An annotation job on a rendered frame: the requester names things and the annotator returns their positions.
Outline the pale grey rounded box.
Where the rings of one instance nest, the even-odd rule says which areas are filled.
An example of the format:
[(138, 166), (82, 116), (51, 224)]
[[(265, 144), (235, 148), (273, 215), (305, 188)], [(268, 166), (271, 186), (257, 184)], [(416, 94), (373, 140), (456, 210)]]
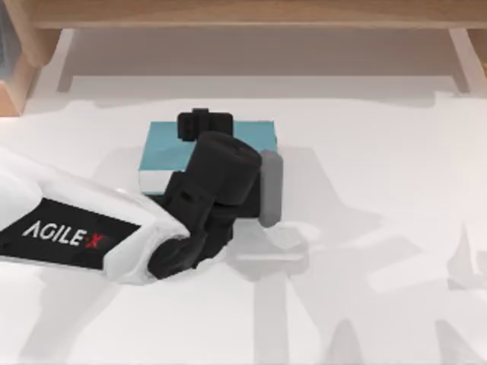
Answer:
[(283, 159), (278, 152), (264, 150), (261, 153), (260, 213), (263, 227), (276, 225), (282, 217)]

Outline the teal book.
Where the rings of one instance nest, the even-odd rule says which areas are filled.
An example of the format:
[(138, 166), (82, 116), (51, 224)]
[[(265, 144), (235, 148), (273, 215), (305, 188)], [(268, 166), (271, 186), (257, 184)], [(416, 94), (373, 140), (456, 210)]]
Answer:
[[(258, 152), (278, 151), (273, 121), (236, 121), (234, 137)], [(173, 171), (183, 171), (195, 143), (177, 137), (175, 122), (152, 122), (138, 168), (138, 187), (144, 194), (164, 192)]]

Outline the wooden open shelf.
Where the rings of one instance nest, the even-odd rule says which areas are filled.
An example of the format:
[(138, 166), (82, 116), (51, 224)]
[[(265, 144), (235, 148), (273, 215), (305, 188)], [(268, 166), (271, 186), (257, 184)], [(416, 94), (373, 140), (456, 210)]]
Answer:
[(0, 0), (21, 54), (0, 76), (0, 116), (19, 116), (64, 29), (317, 26), (467, 30), (487, 77), (487, 0)]

